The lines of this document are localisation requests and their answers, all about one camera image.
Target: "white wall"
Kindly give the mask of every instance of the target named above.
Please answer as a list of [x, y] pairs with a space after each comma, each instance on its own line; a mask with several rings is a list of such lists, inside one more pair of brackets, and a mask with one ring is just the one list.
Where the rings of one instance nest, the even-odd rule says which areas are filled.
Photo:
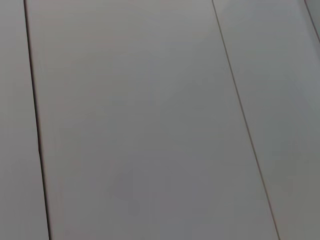
[[0, 1], [0, 239], [48, 239], [22, 0]]
[[303, 0], [214, 0], [281, 240], [320, 238], [320, 43]]
[[276, 240], [210, 0], [28, 0], [53, 240]]

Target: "white surface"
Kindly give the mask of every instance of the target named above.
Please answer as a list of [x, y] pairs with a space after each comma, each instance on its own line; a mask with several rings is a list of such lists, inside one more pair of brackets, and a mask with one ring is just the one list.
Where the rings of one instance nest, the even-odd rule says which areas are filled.
[[0, 1], [0, 239], [48, 239], [22, 0]]
[[281, 240], [320, 238], [320, 43], [303, 1], [214, 0]]
[[54, 240], [276, 240], [210, 0], [28, 0]]
[[314, 27], [316, 28], [318, 35], [320, 35], [320, 1], [319, 0], [306, 0]]

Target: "gray surface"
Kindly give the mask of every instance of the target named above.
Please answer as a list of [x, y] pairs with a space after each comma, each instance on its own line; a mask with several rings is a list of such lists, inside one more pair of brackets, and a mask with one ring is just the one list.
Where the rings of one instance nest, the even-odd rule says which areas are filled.
[[319, 0], [306, 0], [305, 2], [308, 6], [310, 15], [312, 17], [314, 27], [315, 27], [318, 35], [320, 35], [320, 1]]
[[28, 0], [53, 240], [276, 240], [210, 0]]
[[214, 0], [281, 240], [320, 238], [320, 43], [303, 0]]
[[0, 1], [0, 239], [48, 239], [22, 0]]

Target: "white tile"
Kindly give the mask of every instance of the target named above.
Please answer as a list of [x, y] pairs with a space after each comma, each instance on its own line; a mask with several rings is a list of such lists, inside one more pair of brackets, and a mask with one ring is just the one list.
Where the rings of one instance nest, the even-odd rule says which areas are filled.
[[320, 43], [304, 1], [214, 0], [281, 240], [320, 238]]
[[29, 0], [54, 240], [276, 240], [210, 0]]
[[0, 239], [48, 239], [22, 0], [0, 1]]

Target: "white panel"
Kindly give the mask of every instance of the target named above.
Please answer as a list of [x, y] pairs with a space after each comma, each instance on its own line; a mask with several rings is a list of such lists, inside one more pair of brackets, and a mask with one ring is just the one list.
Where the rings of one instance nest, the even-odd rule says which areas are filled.
[[320, 239], [320, 43], [303, 0], [214, 0], [281, 240]]
[[22, 0], [0, 1], [0, 239], [48, 239]]
[[54, 240], [275, 240], [210, 0], [29, 0]]

